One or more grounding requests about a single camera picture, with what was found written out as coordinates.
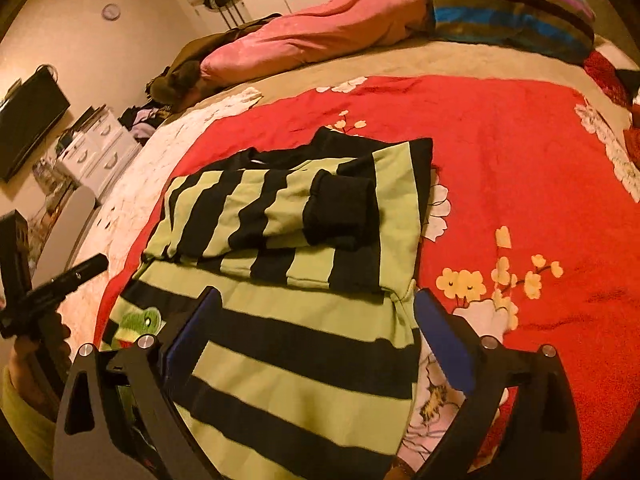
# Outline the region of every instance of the metal screw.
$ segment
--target metal screw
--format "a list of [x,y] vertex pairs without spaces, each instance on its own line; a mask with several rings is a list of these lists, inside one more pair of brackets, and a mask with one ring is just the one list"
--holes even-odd
[[556,354],[558,354],[558,351],[556,350],[556,348],[554,348],[551,345],[544,345],[542,347],[542,353],[546,356],[546,357],[556,357]]
[[480,344],[482,348],[486,348],[487,350],[495,350],[498,348],[500,342],[492,335],[485,335],[480,340]]
[[143,350],[147,348],[151,348],[155,343],[156,343],[156,338],[153,337],[151,334],[143,335],[142,337],[140,337],[140,339],[138,339],[138,346]]
[[82,357],[87,357],[93,351],[94,351],[94,346],[91,343],[84,343],[78,350],[78,353]]

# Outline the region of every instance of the red bedspread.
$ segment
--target red bedspread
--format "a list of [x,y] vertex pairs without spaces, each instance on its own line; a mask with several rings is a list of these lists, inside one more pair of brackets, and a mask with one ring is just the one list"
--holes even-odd
[[[497,280],[519,309],[505,345],[559,349],[587,476],[640,399],[640,205],[614,174],[604,145],[582,126],[574,108],[583,97],[543,82],[444,76],[372,77],[342,87],[349,89],[311,90],[216,121],[172,176],[250,146],[303,144],[319,126],[343,118],[348,134],[433,137],[439,184],[448,195],[440,193],[433,209],[418,282],[452,310],[462,304],[456,296],[490,300]],[[158,217],[156,206],[126,268],[105,292],[96,342]],[[503,226],[510,249],[496,245]],[[503,256],[508,261],[498,260]]]

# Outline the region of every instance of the wall-mounted tv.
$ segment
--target wall-mounted tv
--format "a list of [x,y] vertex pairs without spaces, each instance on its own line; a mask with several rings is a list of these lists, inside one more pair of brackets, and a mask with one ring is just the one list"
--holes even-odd
[[0,105],[0,179],[8,182],[48,131],[62,118],[69,101],[45,66]]

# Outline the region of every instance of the striped pillow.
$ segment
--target striped pillow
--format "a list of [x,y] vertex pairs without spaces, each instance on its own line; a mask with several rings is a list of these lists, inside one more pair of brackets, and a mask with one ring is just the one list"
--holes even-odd
[[433,0],[435,35],[515,46],[581,64],[593,49],[595,15],[585,0]]

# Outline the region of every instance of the green and black striped shirt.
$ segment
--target green and black striped shirt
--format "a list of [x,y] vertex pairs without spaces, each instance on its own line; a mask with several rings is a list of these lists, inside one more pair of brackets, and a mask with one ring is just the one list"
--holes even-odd
[[417,380],[431,147],[321,128],[309,145],[247,150],[171,183],[104,341],[157,332],[219,292],[189,329],[171,397],[222,474],[385,475]]

